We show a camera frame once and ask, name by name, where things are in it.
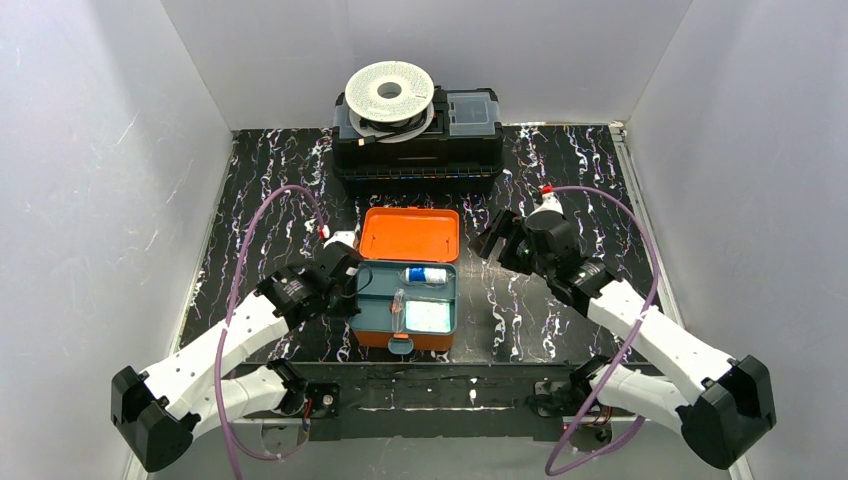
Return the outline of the orange medicine box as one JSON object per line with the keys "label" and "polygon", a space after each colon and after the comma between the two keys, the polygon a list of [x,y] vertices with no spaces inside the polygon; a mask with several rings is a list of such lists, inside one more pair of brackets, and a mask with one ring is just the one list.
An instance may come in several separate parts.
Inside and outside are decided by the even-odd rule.
{"label": "orange medicine box", "polygon": [[[358,250],[364,257],[363,265],[378,260],[454,266],[459,256],[459,215],[446,209],[371,208],[365,216]],[[393,355],[425,350],[447,352],[456,332],[433,335],[351,330],[360,345],[386,349]]]}

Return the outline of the teal divided tray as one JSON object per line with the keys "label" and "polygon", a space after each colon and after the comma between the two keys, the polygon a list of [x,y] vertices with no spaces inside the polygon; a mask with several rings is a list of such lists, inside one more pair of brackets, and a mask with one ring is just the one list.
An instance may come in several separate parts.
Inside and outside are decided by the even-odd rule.
{"label": "teal divided tray", "polygon": [[351,317],[358,332],[450,335],[456,330],[458,277],[447,263],[369,260],[357,276]]}

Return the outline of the small blue capped bottle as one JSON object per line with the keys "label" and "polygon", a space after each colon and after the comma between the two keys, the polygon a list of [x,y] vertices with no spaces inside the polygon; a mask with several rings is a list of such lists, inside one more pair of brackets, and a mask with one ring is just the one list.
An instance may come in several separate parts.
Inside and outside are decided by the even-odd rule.
{"label": "small blue capped bottle", "polygon": [[414,266],[403,270],[402,279],[408,284],[445,285],[450,272],[445,268]]}

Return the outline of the teal bandage packet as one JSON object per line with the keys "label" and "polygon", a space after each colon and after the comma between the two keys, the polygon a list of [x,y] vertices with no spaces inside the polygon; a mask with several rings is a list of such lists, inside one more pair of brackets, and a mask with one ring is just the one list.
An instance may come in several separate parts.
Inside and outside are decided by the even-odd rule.
{"label": "teal bandage packet", "polygon": [[449,302],[410,300],[405,303],[403,311],[407,330],[447,334],[453,329]]}

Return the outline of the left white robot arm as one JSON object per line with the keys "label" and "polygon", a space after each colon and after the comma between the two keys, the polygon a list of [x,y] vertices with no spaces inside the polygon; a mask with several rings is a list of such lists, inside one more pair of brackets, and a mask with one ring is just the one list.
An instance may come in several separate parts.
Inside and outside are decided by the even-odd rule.
{"label": "left white robot arm", "polygon": [[141,371],[127,366],[112,377],[111,422],[146,472],[175,463],[223,418],[273,410],[292,415],[314,405],[308,381],[284,360],[232,380],[224,376],[306,322],[351,311],[352,281],[363,260],[355,243],[354,232],[335,233],[303,265],[259,282],[231,319]]}

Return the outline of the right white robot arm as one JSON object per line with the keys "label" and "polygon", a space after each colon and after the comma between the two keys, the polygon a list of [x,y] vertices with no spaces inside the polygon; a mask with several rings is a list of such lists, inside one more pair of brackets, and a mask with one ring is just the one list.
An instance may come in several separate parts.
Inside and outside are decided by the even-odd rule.
{"label": "right white robot arm", "polygon": [[736,359],[696,338],[616,278],[602,260],[584,255],[558,200],[550,193],[531,214],[500,211],[475,237],[471,250],[490,256],[505,242],[498,263],[536,274],[554,297],[624,340],[662,372],[655,377],[603,355],[572,371],[564,382],[542,382],[529,399],[541,416],[571,417],[570,436],[594,407],[636,415],[680,434],[705,463],[729,469],[777,423],[770,372],[754,356]]}

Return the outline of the black plastic toolbox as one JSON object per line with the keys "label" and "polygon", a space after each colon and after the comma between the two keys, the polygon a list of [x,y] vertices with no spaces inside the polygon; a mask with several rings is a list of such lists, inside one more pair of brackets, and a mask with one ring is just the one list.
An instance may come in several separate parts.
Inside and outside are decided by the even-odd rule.
{"label": "black plastic toolbox", "polygon": [[351,196],[481,193],[504,169],[504,129],[494,90],[435,89],[430,106],[381,126],[341,94],[332,128],[332,171]]}

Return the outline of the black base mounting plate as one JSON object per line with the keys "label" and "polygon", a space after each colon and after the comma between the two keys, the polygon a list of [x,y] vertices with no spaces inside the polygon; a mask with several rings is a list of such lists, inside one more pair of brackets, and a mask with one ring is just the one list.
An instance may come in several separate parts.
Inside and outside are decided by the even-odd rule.
{"label": "black base mounting plate", "polygon": [[314,441],[529,437],[556,441],[589,394],[573,364],[297,362]]}

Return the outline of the white filament spool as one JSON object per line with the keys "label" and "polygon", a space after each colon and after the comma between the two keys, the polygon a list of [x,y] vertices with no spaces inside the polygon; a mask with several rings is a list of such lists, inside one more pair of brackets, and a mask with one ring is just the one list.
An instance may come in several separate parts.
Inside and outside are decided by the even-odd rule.
{"label": "white filament spool", "polygon": [[421,67],[404,61],[369,64],[347,81],[344,101],[359,147],[400,143],[422,134],[433,121],[436,86]]}

